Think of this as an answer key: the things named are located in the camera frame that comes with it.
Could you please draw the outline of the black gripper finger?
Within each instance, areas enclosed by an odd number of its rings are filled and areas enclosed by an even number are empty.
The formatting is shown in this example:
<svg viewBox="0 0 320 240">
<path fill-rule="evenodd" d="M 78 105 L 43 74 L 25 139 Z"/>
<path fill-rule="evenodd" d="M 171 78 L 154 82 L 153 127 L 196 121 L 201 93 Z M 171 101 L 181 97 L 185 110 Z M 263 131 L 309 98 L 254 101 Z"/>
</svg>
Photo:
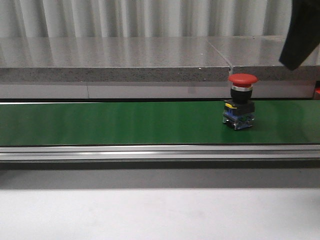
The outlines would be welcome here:
<svg viewBox="0 0 320 240">
<path fill-rule="evenodd" d="M 290 24 L 279 57 L 287 69 L 297 69 L 320 44 L 320 2 L 293 0 Z"/>
</svg>

